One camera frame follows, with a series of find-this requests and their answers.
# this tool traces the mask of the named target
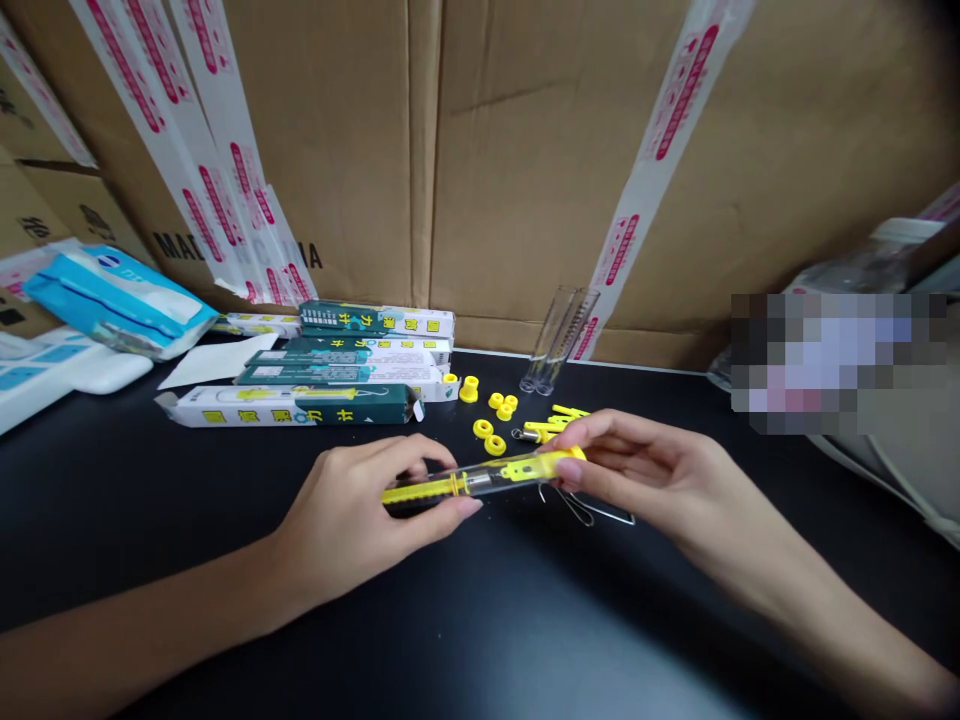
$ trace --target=white paper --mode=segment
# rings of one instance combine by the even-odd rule
[[[250,358],[260,350],[272,348],[278,337],[277,333],[264,333],[239,342],[195,347],[157,390],[235,378],[246,369]]]

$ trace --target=finger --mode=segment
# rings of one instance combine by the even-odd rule
[[[628,480],[613,470],[583,460],[564,458],[557,473],[567,492],[585,492],[598,500],[633,513],[654,527],[669,521],[669,504],[662,490]]]
[[[659,454],[670,458],[671,464],[685,450],[692,448],[698,438],[696,433],[619,410],[600,410],[574,420],[554,440],[557,441],[557,449],[566,450],[573,445],[589,445],[594,438],[611,435],[638,445],[656,446]]]
[[[436,460],[446,468],[457,466],[457,461],[447,448],[436,440],[416,433],[362,461],[359,470],[362,477],[375,478],[386,487],[400,473],[416,467],[417,463],[422,464],[424,458]]]
[[[662,487],[671,478],[670,470],[643,455],[621,455],[602,448],[590,448],[587,459],[609,470],[630,473],[636,479],[656,487]]]
[[[405,439],[404,435],[396,435],[391,438],[383,438],[381,440],[374,440],[372,443],[364,443],[363,445],[353,445],[347,448],[344,448],[349,453],[351,462],[360,462],[365,460],[368,457],[373,457],[381,450],[386,450],[391,445],[396,445],[401,440]]]
[[[403,522],[400,529],[404,555],[442,540],[460,527],[460,523],[476,513],[483,503],[477,498],[447,498],[439,505]]]

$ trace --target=glass test tube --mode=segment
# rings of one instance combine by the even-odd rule
[[[560,334],[563,319],[576,295],[577,288],[567,285],[561,285],[554,293],[550,310],[547,311],[547,319],[543,321],[537,344],[533,346],[533,353],[530,355],[530,366],[520,381],[520,389],[523,392],[533,392],[537,389],[537,380],[544,372],[547,355],[550,354],[550,349]]]
[[[586,459],[578,447],[498,458],[479,465],[433,473],[425,478],[414,478],[400,487],[385,490],[383,504],[389,507],[426,505],[458,495],[487,495],[535,482],[547,482],[557,477],[557,461],[565,457]]]
[[[566,364],[567,358],[570,357],[573,346],[577,344],[583,326],[590,317],[590,313],[593,312],[593,306],[597,304],[597,298],[599,297],[600,292],[597,290],[581,288],[577,291],[573,302],[564,315],[560,333],[543,362],[543,371],[537,378],[536,390],[540,395],[546,396],[553,392],[557,376]]]

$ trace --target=tissue package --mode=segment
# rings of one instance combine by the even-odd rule
[[[152,360],[186,352],[217,318],[176,283],[107,245],[62,252],[24,292],[94,340]]]

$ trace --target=black table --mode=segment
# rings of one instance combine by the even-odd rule
[[[458,353],[481,397],[523,360]],[[169,368],[60,401],[0,437],[0,630],[163,577],[273,530],[322,450],[420,430],[462,464],[482,402],[419,427],[191,430],[153,403]],[[716,438],[853,588],[960,667],[960,558],[804,438],[761,437],[702,377],[572,365],[559,404]],[[508,438],[508,453],[530,445]],[[453,537],[276,634],[187,671],[130,717],[824,717],[845,708],[772,631],[649,527],[586,528],[555,493],[487,498]]]

